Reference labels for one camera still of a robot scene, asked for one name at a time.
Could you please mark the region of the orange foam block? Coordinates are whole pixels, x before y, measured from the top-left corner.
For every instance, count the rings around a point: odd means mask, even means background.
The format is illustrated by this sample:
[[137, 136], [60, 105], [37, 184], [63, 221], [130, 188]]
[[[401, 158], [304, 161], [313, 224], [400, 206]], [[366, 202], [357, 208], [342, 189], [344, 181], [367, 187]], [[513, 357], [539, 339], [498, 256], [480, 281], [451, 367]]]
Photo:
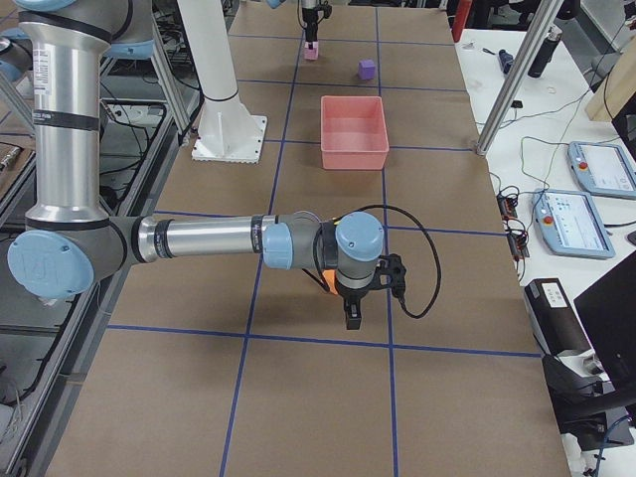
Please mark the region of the orange foam block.
[[336, 288], [336, 270], [328, 269], [322, 271], [322, 277], [324, 279], [324, 283], [326, 284], [327, 291], [331, 294], [337, 295], [338, 291]]

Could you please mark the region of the pink foam block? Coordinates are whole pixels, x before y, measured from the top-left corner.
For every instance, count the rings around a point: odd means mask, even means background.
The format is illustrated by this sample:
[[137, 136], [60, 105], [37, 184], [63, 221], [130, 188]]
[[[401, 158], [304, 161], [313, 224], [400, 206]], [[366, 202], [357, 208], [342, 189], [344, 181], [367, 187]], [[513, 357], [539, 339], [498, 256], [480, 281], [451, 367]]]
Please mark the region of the pink foam block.
[[303, 58], [306, 61], [317, 61], [319, 58], [319, 43], [305, 42], [303, 50]]

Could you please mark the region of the purple foam block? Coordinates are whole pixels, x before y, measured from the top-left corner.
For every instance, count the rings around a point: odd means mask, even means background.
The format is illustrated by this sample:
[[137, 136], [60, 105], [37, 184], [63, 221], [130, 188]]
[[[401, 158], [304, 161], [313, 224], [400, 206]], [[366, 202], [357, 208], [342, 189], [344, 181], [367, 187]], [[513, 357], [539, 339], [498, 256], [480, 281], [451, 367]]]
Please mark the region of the purple foam block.
[[363, 81], [373, 80], [377, 74], [376, 63], [372, 59], [362, 59], [358, 62], [358, 78]]

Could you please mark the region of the pink plastic bin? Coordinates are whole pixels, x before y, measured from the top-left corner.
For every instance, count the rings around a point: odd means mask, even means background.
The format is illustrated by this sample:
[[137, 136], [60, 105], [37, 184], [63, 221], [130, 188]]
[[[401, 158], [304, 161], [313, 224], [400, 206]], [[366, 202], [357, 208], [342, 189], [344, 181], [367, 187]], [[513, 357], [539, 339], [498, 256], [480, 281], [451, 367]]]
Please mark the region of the pink plastic bin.
[[390, 151], [380, 96], [321, 97], [320, 142], [326, 170], [378, 171]]

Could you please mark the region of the black label printer box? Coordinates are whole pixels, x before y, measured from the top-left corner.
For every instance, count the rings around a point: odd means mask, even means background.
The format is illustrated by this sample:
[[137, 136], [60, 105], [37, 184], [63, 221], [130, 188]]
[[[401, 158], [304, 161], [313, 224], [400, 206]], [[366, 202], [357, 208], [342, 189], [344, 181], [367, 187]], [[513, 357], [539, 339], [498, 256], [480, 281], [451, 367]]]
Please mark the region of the black label printer box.
[[593, 349], [558, 278], [537, 278], [524, 287], [534, 337], [543, 356], [590, 357]]

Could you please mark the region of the near blue teach pendant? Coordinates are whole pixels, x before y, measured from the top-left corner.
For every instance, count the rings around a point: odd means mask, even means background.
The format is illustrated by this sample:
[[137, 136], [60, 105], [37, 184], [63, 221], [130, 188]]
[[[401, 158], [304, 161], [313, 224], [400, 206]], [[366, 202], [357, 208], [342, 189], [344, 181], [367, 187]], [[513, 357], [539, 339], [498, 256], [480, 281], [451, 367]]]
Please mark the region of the near blue teach pendant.
[[534, 214], [539, 231], [556, 255], [609, 259], [615, 249], [589, 193], [538, 190]]

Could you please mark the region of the blue teach pendant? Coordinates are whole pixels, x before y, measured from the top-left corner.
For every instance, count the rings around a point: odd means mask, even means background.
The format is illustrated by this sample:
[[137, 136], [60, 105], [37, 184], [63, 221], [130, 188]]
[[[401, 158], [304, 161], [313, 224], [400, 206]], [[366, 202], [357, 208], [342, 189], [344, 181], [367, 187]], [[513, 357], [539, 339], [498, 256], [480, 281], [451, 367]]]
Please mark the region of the blue teach pendant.
[[609, 259], [615, 249], [589, 193], [538, 190], [534, 214], [539, 231], [556, 255]]
[[580, 187], [594, 196], [635, 199], [635, 171], [619, 145], [573, 141], [567, 158]]

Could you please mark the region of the black water bottle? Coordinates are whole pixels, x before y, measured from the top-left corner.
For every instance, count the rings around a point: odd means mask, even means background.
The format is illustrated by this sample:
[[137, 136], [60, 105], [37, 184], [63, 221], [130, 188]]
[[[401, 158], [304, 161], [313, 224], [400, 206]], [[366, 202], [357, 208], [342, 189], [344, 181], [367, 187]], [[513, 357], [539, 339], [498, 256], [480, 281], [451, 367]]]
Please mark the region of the black water bottle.
[[553, 54], [561, 41], [561, 37], [562, 29], [557, 25], [550, 26], [548, 33], [528, 70], [528, 76], [530, 78], [538, 79], [543, 74], [546, 66], [553, 58]]

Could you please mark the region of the black monitor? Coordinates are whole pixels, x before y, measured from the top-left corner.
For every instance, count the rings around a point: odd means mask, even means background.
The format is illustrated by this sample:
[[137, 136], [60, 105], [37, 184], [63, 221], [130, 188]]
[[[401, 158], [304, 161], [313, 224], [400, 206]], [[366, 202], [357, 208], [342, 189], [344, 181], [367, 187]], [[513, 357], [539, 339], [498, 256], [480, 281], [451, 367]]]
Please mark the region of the black monitor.
[[583, 329], [616, 388], [635, 384], [635, 253], [574, 299]]

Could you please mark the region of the far blue teach pendant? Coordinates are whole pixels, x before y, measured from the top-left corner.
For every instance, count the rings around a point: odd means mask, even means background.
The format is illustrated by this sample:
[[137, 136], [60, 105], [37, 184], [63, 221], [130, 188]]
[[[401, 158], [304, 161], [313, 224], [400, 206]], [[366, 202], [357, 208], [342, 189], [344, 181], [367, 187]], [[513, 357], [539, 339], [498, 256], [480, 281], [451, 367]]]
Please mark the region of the far blue teach pendant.
[[635, 171], [619, 145], [573, 141], [567, 158], [580, 187], [594, 196], [635, 199]]

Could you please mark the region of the aluminium frame post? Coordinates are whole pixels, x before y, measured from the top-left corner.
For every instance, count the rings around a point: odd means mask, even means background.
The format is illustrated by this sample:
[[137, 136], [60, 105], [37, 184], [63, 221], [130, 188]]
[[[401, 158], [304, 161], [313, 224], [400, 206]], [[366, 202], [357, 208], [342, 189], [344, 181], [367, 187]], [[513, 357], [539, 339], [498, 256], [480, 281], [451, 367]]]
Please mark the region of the aluminium frame post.
[[545, 0], [539, 5], [475, 144], [478, 155], [485, 156], [492, 145], [562, 3], [562, 0]]

